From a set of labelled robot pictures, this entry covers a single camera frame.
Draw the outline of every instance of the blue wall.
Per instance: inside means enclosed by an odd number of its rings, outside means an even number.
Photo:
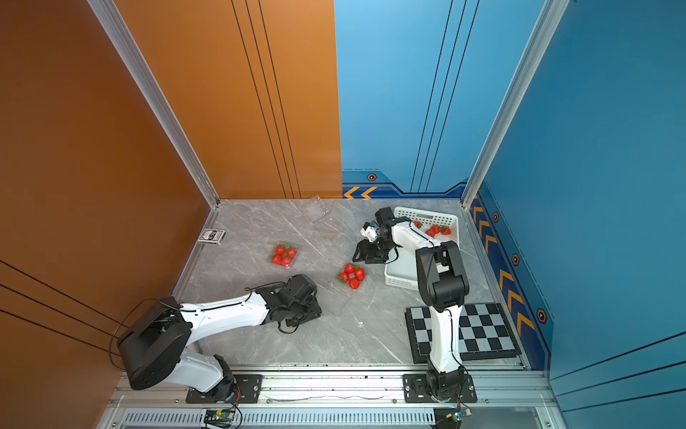
[[[344,170],[379,170],[404,192],[445,192],[464,181],[542,6],[543,0],[336,0]]]
[[[554,318],[571,429],[683,403],[660,394],[686,387],[686,336],[630,351],[686,329],[685,23],[683,1],[570,2],[486,177]]]

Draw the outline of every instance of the ventilation grille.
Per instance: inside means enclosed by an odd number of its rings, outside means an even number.
[[[203,410],[175,410],[159,408],[129,408],[123,419],[123,426],[141,427],[190,427],[199,428]]]
[[[431,408],[387,410],[360,409],[291,409],[243,411],[245,426],[408,426],[435,424]]]
[[[242,408],[243,426],[434,425],[432,408]],[[201,428],[204,410],[129,408],[123,428]]]

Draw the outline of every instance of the yellow chevron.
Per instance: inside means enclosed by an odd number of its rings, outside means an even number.
[[[522,313],[517,313],[517,332],[519,333],[519,335],[521,335],[521,323],[522,322],[529,325],[529,327],[531,329],[533,329],[534,331],[536,330],[536,328],[534,327],[534,324],[529,319],[524,317],[524,315],[522,315]]]
[[[476,212],[481,211],[482,213],[484,210],[481,207],[474,207],[474,223],[476,223]]]
[[[515,279],[512,278],[510,273],[506,273],[503,270],[500,270],[500,290],[503,290],[503,279],[510,279],[512,281],[515,281]]]
[[[347,191],[345,194],[346,197],[350,198],[351,200],[354,200],[354,198],[351,196],[351,194],[359,189],[359,186],[352,187],[349,191]]]
[[[486,234],[486,253],[488,253],[488,242],[498,243],[495,237],[491,237],[489,234]]]
[[[363,196],[366,200],[371,200],[372,197],[370,197],[369,194],[371,194],[372,191],[373,191],[374,189],[376,189],[376,188],[377,188],[376,186],[372,186],[371,188],[367,189],[365,192],[362,192],[362,196]]]
[[[522,300],[522,298],[519,295],[517,295],[513,291],[509,290],[508,291],[508,308],[510,309],[510,311],[512,311],[512,298],[514,298],[514,299],[518,300],[520,303],[524,304],[524,301]]]
[[[487,221],[482,220],[481,222],[479,222],[479,237],[484,236],[484,227],[490,227],[490,224]]]

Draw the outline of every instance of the orange wall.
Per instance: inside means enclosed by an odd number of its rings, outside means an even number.
[[[221,198],[341,197],[333,0],[115,3]]]
[[[85,0],[4,1],[0,27],[0,261],[120,321],[171,292],[207,203]],[[1,425],[94,426],[117,324],[5,264],[0,285]]]

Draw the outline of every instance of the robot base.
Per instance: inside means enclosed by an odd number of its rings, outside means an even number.
[[[474,381],[464,368],[457,371],[462,379],[462,383],[454,386],[452,389],[441,389],[439,396],[436,397],[429,387],[427,380],[427,373],[424,374],[403,374],[403,388],[405,389],[405,402],[408,404],[426,404],[426,403],[445,403],[457,402],[458,396],[460,402],[465,404],[473,404],[477,401],[476,390],[474,389]]]

